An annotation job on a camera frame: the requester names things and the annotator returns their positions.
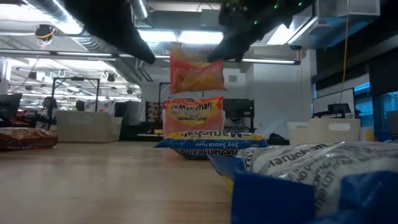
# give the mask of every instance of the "yellow cable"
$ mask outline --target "yellow cable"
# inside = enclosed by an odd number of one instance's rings
[[[36,35],[36,37],[37,37],[37,38],[46,38],[46,37],[50,37],[54,32],[55,32],[55,29],[54,29],[51,33],[49,33],[49,34],[47,34],[47,35],[44,35],[44,36],[37,36],[37,35]]]
[[[346,41],[345,41],[345,49],[344,49],[344,64],[343,64],[343,81],[341,82],[341,92],[340,92],[340,101],[343,98],[343,90],[344,90],[344,82],[346,80],[346,66],[347,66],[347,46],[348,46],[348,22],[349,22],[349,10],[351,7],[351,0],[348,0],[348,8],[347,8],[347,19],[346,19]]]

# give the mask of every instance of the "wooden table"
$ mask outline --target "wooden table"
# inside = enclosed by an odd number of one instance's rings
[[[152,142],[0,153],[0,223],[229,223],[208,161]]]

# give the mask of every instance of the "maruchan ramen package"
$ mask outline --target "maruchan ramen package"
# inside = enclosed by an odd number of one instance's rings
[[[222,131],[223,97],[167,100],[163,124],[165,137],[181,131]]]
[[[206,57],[173,49],[170,55],[170,93],[226,90],[223,61],[208,63]]]
[[[39,128],[0,128],[0,150],[44,149],[57,145],[56,132]]]
[[[223,131],[184,131],[173,133],[155,147],[169,147],[187,159],[207,159],[207,155],[235,156],[249,147],[265,147],[258,134]]]
[[[398,144],[301,144],[247,149],[237,157],[248,172],[313,186],[315,217],[325,223],[366,223],[367,216],[374,218],[369,223],[388,223],[391,209],[398,212]]]

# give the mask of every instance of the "ceiling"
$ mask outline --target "ceiling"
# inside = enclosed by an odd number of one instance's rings
[[[207,3],[200,3],[195,0],[156,0],[148,1],[150,6],[150,25],[148,23],[137,21],[136,26],[140,30],[171,30],[177,38],[185,30],[206,30],[212,32],[219,32],[218,27],[218,10],[220,8],[221,0],[207,0]],[[289,40],[292,35],[296,34],[299,29],[314,20],[314,10],[316,7],[309,7],[299,15],[294,17],[292,25],[286,27],[276,27],[274,30],[266,34],[266,36],[259,42],[256,42],[250,50],[245,54],[245,58],[270,58],[281,60],[298,60],[297,53],[291,50],[287,45],[268,45],[272,37],[274,39]],[[33,10],[29,6],[22,4],[19,0],[0,0],[0,49],[24,49],[24,50],[51,50],[57,52],[88,52],[87,49],[78,44],[74,39],[76,37],[85,38],[84,36],[68,35],[61,31],[57,31],[55,37],[51,42],[44,46],[42,41],[39,41],[33,32],[38,28],[39,24],[52,24],[52,20],[45,14]],[[307,30],[297,38],[294,44],[300,44],[304,47],[319,47],[319,44],[327,45],[335,41],[329,38],[328,42],[321,42],[323,35],[339,36],[341,26],[344,25],[344,19],[335,19],[333,16],[324,16],[325,21],[334,21],[327,31],[319,32],[316,35],[308,34],[312,28],[318,24],[310,24]],[[276,33],[282,32],[285,36],[276,38]],[[151,49],[155,54],[169,54],[170,42],[150,43]],[[34,94],[48,94],[51,91],[51,83],[42,80],[33,80],[28,78],[29,72],[32,70],[36,62],[36,58],[29,57],[7,57],[12,64],[11,87],[10,91],[32,93]],[[105,96],[123,96],[131,97],[131,99],[139,98],[141,91],[139,85],[142,82],[156,82],[158,80],[165,80],[165,76],[169,74],[169,61],[157,60],[154,65],[143,64],[148,77],[142,73],[136,73],[133,65],[129,63],[120,62],[120,66],[115,68],[115,63],[108,61],[95,60],[95,58],[84,58],[82,60],[67,60],[64,57],[44,59],[39,58],[37,65],[34,68],[39,74],[45,74],[47,77],[57,77],[62,72],[65,77],[80,76],[86,78],[100,78],[101,79],[101,93]],[[246,72],[249,64],[241,63],[225,63],[226,68],[235,68],[240,72]],[[106,76],[108,73],[115,74],[114,82],[107,82]],[[88,82],[72,82],[66,81],[68,85],[81,86],[79,94],[90,96],[96,93],[94,86]],[[25,90],[25,86],[30,85],[33,90]],[[60,85],[57,93],[66,94],[66,85]],[[134,89],[132,95],[128,95],[127,88]]]

